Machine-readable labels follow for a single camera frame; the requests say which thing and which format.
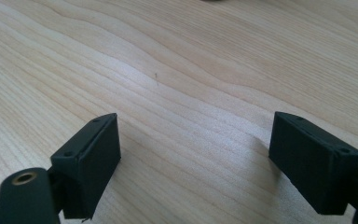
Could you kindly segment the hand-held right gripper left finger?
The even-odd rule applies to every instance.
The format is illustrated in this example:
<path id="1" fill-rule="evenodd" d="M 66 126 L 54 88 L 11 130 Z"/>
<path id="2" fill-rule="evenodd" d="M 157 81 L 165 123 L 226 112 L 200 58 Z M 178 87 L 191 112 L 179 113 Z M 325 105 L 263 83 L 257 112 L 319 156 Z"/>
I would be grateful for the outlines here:
<path id="1" fill-rule="evenodd" d="M 89 121 L 51 157 L 65 218 L 92 218 L 121 159 L 117 114 Z"/>

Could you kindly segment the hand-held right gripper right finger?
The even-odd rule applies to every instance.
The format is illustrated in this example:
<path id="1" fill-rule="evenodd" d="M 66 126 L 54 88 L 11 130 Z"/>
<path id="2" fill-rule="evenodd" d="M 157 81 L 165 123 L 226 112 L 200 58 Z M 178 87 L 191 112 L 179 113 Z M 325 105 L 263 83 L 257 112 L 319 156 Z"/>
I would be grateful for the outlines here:
<path id="1" fill-rule="evenodd" d="M 358 149 L 299 116 L 274 114 L 269 158 L 322 215 L 342 215 Z"/>

